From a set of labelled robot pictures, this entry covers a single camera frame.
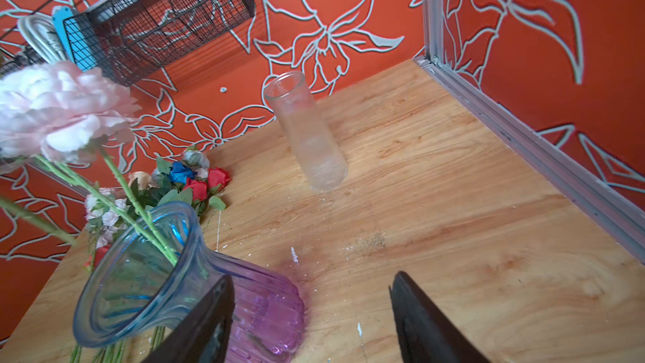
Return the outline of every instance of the wooden tabletop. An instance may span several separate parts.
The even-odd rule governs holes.
[[[645,268],[415,63],[318,104],[347,157],[343,184],[309,189],[273,122],[212,152],[233,175],[219,243],[218,214],[203,219],[212,249],[300,289],[294,362],[400,362],[399,270],[494,362],[644,361]],[[85,260],[81,239],[2,362],[69,361]],[[128,360],[147,347],[139,337]]]

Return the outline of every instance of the table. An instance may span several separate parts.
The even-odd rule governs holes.
[[[645,268],[414,62],[319,106],[349,164],[334,191],[309,189],[277,122],[209,154],[233,181],[221,220],[203,219],[206,243],[296,283],[295,363],[400,362],[399,270],[494,362],[642,361]],[[80,238],[2,362],[69,361],[85,260]]]

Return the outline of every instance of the glass vase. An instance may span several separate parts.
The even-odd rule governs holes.
[[[208,249],[188,204],[169,202],[151,213],[177,250],[177,265],[127,230],[85,285],[74,315],[77,342],[100,348],[150,327],[174,329],[218,279],[231,275],[235,310],[226,361],[289,362],[304,331],[298,289],[278,273]]]
[[[264,98],[289,140],[313,190],[336,188],[347,175],[347,162],[322,118],[304,74],[287,72],[264,89]]]

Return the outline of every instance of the pink flower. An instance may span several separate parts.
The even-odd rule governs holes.
[[[34,65],[0,81],[0,156],[42,154],[55,161],[87,162],[92,139],[132,138],[136,106],[130,89],[72,62]]]
[[[208,187],[209,188],[214,188],[218,185],[220,190],[223,190],[224,187],[229,183],[231,180],[230,175],[228,174],[228,171],[222,168],[211,168],[208,171]]]
[[[187,189],[193,190],[193,200],[204,200],[208,196],[208,187],[204,181],[196,181],[190,178],[186,179],[186,186],[183,191]]]

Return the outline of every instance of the white cable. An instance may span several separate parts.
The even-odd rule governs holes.
[[[52,17],[44,14],[31,14],[18,19],[18,31],[23,35],[27,44],[45,62],[54,64],[60,61],[67,61],[67,54],[62,48],[56,29],[53,27]]]

